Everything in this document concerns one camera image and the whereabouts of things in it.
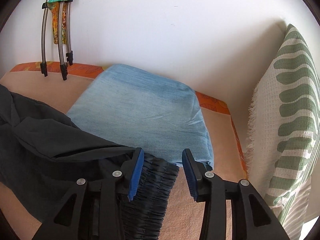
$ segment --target orange patterned fabric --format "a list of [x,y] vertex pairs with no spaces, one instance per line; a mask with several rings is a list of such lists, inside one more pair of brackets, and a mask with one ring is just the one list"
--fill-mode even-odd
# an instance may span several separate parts
[[[51,61],[47,62],[47,69],[48,69],[48,72],[56,72],[56,73],[61,72],[59,62],[51,62]],[[81,77],[96,78],[105,69],[106,68],[104,67],[74,63],[72,66],[68,66],[68,74],[81,76]],[[15,72],[15,71],[41,71],[40,62],[31,62],[31,63],[23,63],[23,64],[16,65],[10,72]],[[230,115],[230,111],[225,102],[215,99],[213,97],[209,97],[199,92],[196,92],[196,96],[198,98],[198,101],[201,107],[207,108],[211,111],[215,111],[218,113]],[[236,127],[232,121],[232,118],[231,118],[231,124],[236,136],[241,165],[243,170],[247,173],[247,167],[244,162],[244,155],[241,149],[238,134],[236,132]]]

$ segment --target denim fabric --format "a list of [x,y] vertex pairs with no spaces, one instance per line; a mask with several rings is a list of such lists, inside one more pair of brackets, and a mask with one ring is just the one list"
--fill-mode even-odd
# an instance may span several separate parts
[[67,116],[82,130],[182,166],[190,148],[213,167],[213,150],[195,92],[127,65],[113,65],[80,96]]

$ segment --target folded garment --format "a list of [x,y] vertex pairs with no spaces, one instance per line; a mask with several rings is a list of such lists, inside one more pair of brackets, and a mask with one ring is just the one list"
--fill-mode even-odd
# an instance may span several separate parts
[[127,65],[101,73],[67,115],[82,130],[182,166],[189,148],[213,168],[213,150],[195,92]]
[[[132,158],[132,147],[81,131],[45,103],[0,85],[0,182],[44,221],[79,178],[106,178]],[[122,205],[126,239],[157,239],[178,167],[145,153],[133,201]]]

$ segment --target metal rod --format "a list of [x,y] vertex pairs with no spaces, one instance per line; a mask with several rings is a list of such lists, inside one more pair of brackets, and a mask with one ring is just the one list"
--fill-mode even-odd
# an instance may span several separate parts
[[44,9],[43,20],[42,20],[42,32],[41,32],[41,55],[42,55],[42,63],[45,63],[45,29],[47,25],[47,17],[48,17],[48,8]]
[[67,3],[67,14],[66,14],[66,31],[67,31],[67,51],[71,52],[71,38],[70,38],[70,7],[71,3]]
[[64,65],[63,44],[62,44],[62,14],[63,14],[64,1],[59,2],[58,14],[58,50],[60,65]]

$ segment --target dark gray garment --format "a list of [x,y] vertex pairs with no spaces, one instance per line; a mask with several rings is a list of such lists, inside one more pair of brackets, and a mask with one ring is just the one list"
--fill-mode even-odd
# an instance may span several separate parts
[[[135,148],[80,130],[45,103],[0,85],[0,181],[39,221],[79,178],[105,178]],[[122,207],[127,239],[157,239],[179,168],[145,153],[137,195]]]

